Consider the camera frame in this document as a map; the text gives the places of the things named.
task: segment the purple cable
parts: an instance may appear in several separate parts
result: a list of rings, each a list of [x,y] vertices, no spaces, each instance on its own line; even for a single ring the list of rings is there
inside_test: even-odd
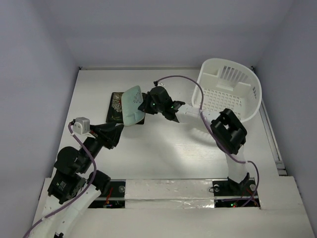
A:
[[[170,75],[170,76],[166,76],[166,77],[163,77],[163,78],[160,78],[159,80],[156,81],[156,83],[164,80],[164,79],[167,79],[167,78],[174,78],[174,77],[180,77],[180,78],[186,78],[190,81],[192,81],[193,83],[195,83],[197,85],[197,87],[199,88],[201,94],[202,94],[202,100],[201,100],[201,103],[200,103],[200,106],[199,106],[199,109],[200,109],[200,116],[203,120],[203,123],[206,127],[206,129],[208,130],[209,134],[213,137],[213,139],[216,141],[217,145],[219,146],[219,148],[224,152],[226,153],[234,162],[238,163],[238,164],[246,164],[246,163],[251,163],[254,168],[256,169],[256,172],[257,172],[257,177],[258,177],[258,181],[257,181],[257,185],[256,185],[256,188],[253,192],[253,194],[251,195],[250,198],[239,198],[239,199],[235,199],[235,200],[246,200],[247,201],[242,205],[242,207],[244,207],[245,205],[247,205],[250,201],[253,200],[253,196],[254,194],[256,194],[257,190],[258,190],[258,187],[259,187],[259,181],[260,181],[260,174],[259,174],[259,170],[258,170],[258,167],[256,166],[256,164],[253,162],[253,161],[239,161],[237,160],[236,158],[234,158],[230,153],[229,151],[223,147],[223,145],[220,143],[220,141],[213,135],[213,132],[211,130],[211,128],[209,127],[208,125],[208,122],[206,121],[204,115],[203,115],[203,104],[204,104],[204,91],[203,91],[203,88],[199,85],[199,83],[197,83],[194,79],[191,79],[189,77],[186,77],[186,76],[182,76],[182,75]]]
[[[93,171],[93,175],[90,179],[90,181],[88,182],[87,186],[81,191],[81,193],[79,193],[76,197],[74,197],[69,203],[65,204],[64,206],[56,209],[55,211],[47,214],[46,216],[44,216],[44,219],[47,219],[53,215],[55,215],[56,213],[60,212],[61,210],[64,210],[65,208],[69,207],[71,204],[73,204],[78,198],[80,198],[86,191],[87,189],[90,187],[90,185],[93,183],[96,173],[97,173],[97,165],[95,162],[94,157],[92,156],[92,154],[89,152],[89,150],[87,149],[87,147],[80,141],[80,139],[74,134],[72,128],[72,123],[70,122],[68,124],[68,130],[71,133],[71,135],[74,137],[74,139],[78,142],[78,144],[84,149],[84,151],[87,153],[87,155],[89,156],[93,166],[94,166],[94,171]],[[25,233],[25,235],[23,236],[23,238],[27,238],[29,236],[29,234],[31,233],[31,231],[39,224],[43,221],[43,218],[38,220],[33,226],[31,226],[31,228]]]

